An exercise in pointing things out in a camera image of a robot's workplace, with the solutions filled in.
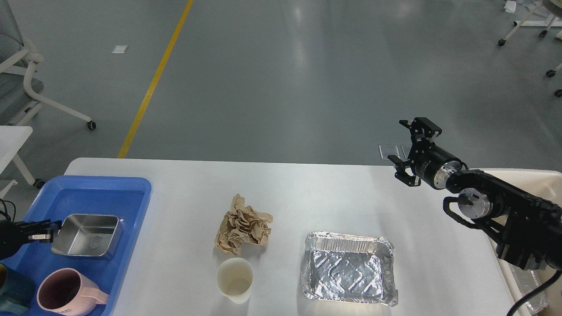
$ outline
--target blue tray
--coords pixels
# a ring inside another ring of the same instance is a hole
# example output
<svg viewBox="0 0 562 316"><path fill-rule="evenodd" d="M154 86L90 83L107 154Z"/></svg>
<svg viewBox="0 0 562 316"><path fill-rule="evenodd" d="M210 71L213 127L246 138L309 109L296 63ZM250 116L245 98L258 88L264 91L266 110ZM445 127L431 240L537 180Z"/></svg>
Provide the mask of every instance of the blue tray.
<svg viewBox="0 0 562 316"><path fill-rule="evenodd" d="M49 180L33 201L24 221L64 220L76 213L116 215L121 221L123 233L113 258L103 260L54 255L50 243L36 241L24 245L2 263L30 277L36 287L53 271L74 268L109 294L107 305L96 306L88 315L110 315L133 254L150 200L151 187L144 178L62 175ZM37 289L25 315L55 315L37 305L36 295ZM0 315L13 314L0 312Z"/></svg>

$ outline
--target stainless steel container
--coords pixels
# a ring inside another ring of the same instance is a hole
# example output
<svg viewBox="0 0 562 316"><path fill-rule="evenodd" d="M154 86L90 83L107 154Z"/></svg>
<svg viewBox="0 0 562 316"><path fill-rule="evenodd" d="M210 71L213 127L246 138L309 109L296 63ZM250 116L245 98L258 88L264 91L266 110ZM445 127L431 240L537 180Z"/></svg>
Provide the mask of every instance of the stainless steel container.
<svg viewBox="0 0 562 316"><path fill-rule="evenodd" d="M311 232L305 241L302 290L309 299L398 304L394 248L383 237Z"/></svg>
<svg viewBox="0 0 562 316"><path fill-rule="evenodd" d="M55 255L111 259L123 232L114 215L72 214L51 246Z"/></svg>

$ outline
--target foil container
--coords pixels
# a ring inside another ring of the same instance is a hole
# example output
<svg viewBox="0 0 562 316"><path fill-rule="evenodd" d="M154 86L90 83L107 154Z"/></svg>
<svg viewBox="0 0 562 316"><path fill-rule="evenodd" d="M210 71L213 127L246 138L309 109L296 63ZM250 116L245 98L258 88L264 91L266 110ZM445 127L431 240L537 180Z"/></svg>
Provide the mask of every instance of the foil container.
<svg viewBox="0 0 562 316"><path fill-rule="evenodd" d="M309 299L398 304L394 247L383 237L311 232L305 240L302 292Z"/></svg>

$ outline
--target pink mug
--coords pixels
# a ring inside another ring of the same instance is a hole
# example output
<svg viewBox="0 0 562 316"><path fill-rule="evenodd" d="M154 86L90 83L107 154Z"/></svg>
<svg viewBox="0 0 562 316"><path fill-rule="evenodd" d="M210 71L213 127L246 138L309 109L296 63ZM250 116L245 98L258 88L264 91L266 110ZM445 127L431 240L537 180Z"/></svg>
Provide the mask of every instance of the pink mug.
<svg viewBox="0 0 562 316"><path fill-rule="evenodd" d="M68 316L84 316L97 304L107 304L109 295L73 268L49 274L37 290L39 307Z"/></svg>

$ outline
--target white paper cup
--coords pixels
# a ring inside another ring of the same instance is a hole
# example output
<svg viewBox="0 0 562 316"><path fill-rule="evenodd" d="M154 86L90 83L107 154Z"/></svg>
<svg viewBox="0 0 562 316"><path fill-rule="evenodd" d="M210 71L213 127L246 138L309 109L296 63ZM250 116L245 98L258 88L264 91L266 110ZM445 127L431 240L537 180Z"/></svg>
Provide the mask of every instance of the white paper cup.
<svg viewBox="0 0 562 316"><path fill-rule="evenodd" d="M219 292L236 304L242 304L250 298L252 281L252 266L242 258L224 261L216 272L216 286Z"/></svg>

